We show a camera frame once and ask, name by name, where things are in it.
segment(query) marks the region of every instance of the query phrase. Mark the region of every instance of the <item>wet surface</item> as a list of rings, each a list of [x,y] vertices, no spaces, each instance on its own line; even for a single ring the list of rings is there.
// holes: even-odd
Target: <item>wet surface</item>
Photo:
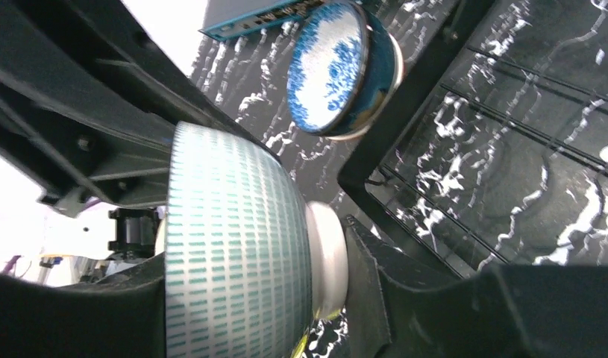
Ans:
[[[454,2],[366,7],[410,68]],[[288,113],[298,27],[205,39],[191,80],[280,155],[308,201],[371,227],[336,183],[356,143],[304,134]],[[387,193],[398,217],[463,275],[498,262],[608,263],[608,1],[503,1],[443,84],[384,163],[404,179]],[[320,324],[307,354],[343,357],[346,335],[343,315]]]

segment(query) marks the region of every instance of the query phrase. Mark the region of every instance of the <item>blue and white glaze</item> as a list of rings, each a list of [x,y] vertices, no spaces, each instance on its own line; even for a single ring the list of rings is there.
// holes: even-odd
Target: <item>blue and white glaze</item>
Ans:
[[[336,127],[326,133],[327,136],[343,136],[362,131],[376,119],[377,109],[397,84],[396,72],[402,68],[400,49],[396,53],[391,36],[376,16],[365,13],[365,18],[369,30],[367,70],[349,111]]]
[[[167,210],[168,357],[301,350],[312,261],[305,203],[281,164],[238,136],[182,122]]]
[[[292,119],[303,131],[326,130],[348,104],[364,35],[350,4],[328,4],[310,17],[293,49],[286,88]]]

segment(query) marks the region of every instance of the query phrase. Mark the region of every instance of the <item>bowl with teal pattern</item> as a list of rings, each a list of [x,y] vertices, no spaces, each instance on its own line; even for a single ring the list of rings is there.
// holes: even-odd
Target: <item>bowl with teal pattern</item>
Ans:
[[[177,126],[169,176],[167,357],[299,357],[345,300],[336,214],[266,148],[213,128]]]
[[[295,125],[315,136],[363,133],[398,85],[400,49],[380,21],[351,1],[316,9],[292,53],[286,98]]]

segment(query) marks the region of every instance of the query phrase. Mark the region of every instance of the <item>blue glazed cup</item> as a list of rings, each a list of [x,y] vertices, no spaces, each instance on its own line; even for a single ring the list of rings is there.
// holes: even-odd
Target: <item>blue glazed cup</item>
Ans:
[[[310,15],[295,44],[287,99],[295,124],[315,136],[345,136],[369,125],[392,91],[398,61],[375,16],[349,1]]]

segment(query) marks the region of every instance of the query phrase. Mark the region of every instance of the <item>screw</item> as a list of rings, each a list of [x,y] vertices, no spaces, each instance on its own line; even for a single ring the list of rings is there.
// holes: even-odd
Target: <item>screw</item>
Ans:
[[[90,148],[93,146],[91,140],[87,136],[80,136],[78,138],[78,147],[83,151],[90,151]]]

